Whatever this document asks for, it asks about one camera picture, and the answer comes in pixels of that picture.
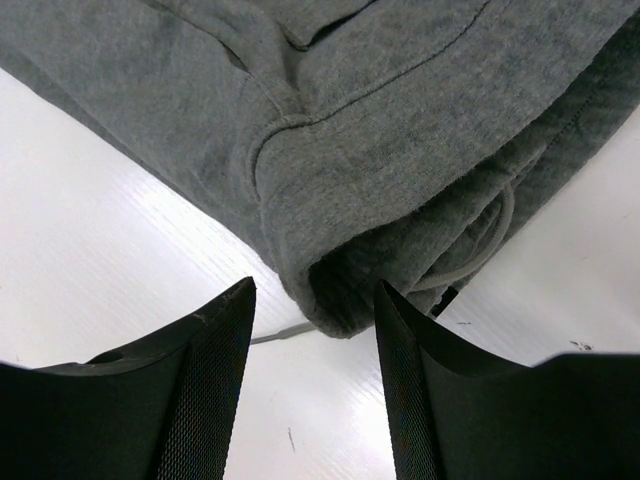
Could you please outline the grey shorts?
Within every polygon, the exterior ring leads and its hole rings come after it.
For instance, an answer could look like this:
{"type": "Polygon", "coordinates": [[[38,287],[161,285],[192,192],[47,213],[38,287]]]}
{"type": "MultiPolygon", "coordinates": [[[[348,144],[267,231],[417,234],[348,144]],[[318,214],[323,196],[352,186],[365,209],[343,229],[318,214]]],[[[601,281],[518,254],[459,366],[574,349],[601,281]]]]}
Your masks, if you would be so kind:
{"type": "Polygon", "coordinates": [[[466,283],[639,103],[635,1],[5,1],[1,66],[322,333],[466,283]]]}

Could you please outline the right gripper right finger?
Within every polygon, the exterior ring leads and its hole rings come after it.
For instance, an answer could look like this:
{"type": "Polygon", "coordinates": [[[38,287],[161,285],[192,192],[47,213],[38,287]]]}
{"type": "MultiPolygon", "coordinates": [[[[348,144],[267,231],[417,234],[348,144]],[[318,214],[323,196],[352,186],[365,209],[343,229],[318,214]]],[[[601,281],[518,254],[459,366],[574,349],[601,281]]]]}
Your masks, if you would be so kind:
{"type": "Polygon", "coordinates": [[[387,282],[374,315],[398,478],[638,477],[637,355],[520,365],[424,316],[387,282]]]}

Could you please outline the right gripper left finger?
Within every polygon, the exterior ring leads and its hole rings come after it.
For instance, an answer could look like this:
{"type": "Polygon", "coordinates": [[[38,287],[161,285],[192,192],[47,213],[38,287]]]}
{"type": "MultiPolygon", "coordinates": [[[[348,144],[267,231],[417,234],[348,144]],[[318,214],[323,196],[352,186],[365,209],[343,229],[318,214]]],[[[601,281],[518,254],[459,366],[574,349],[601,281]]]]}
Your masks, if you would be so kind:
{"type": "Polygon", "coordinates": [[[251,340],[245,278],[85,363],[1,367],[5,479],[220,479],[251,340]]]}

